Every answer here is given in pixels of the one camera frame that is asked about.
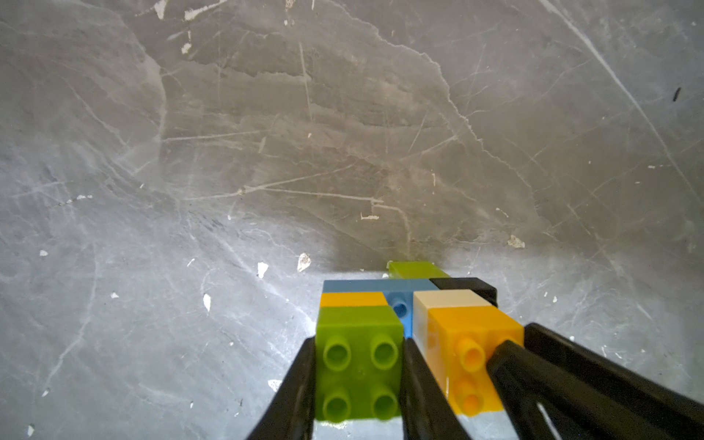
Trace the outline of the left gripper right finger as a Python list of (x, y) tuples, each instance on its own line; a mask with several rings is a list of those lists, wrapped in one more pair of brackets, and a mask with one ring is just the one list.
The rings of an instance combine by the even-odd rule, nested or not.
[(470, 440), (414, 339), (403, 341), (400, 389), (403, 438)]

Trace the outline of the blue long lego brick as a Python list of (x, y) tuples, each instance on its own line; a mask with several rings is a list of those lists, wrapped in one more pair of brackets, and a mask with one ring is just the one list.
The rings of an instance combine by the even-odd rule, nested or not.
[(323, 293), (383, 293), (403, 324), (404, 336), (413, 336), (414, 293), (438, 291), (430, 280), (326, 280)]

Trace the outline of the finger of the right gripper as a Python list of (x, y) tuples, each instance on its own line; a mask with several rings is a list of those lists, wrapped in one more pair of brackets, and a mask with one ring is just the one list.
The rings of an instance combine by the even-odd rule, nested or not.
[(537, 323), (524, 347), (676, 439), (703, 438), (703, 405), (600, 356)]
[(489, 376), (522, 439), (669, 439), (634, 411), (525, 348), (505, 341)]

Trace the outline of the yellow lego brick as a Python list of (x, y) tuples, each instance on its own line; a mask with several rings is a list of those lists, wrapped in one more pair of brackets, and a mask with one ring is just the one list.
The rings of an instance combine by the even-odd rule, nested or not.
[(524, 344), (524, 328), (494, 306), (433, 308), (425, 359), (456, 414), (503, 410), (487, 363), (505, 341)]
[(385, 295), (375, 293), (323, 293), (320, 307), (374, 307), (388, 306)]

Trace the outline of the black lego brick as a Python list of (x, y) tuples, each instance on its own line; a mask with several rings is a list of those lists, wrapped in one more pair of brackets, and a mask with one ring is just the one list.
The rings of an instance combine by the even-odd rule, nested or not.
[(479, 278), (432, 278), (430, 282), (440, 290), (471, 290), (494, 307), (499, 307), (497, 289)]

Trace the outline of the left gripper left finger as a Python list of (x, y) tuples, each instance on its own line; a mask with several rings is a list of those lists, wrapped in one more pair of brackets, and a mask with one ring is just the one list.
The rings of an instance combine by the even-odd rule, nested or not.
[(308, 440), (315, 421), (315, 339), (302, 343), (271, 404), (247, 440)]

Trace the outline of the green lego brick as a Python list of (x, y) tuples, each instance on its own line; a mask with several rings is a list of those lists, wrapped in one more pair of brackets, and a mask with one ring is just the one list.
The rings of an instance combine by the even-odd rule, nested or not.
[(387, 270), (391, 279), (429, 280), (449, 278), (449, 275), (428, 261), (390, 261)]
[(401, 414), (403, 325), (390, 306), (323, 307), (315, 335), (315, 419)]

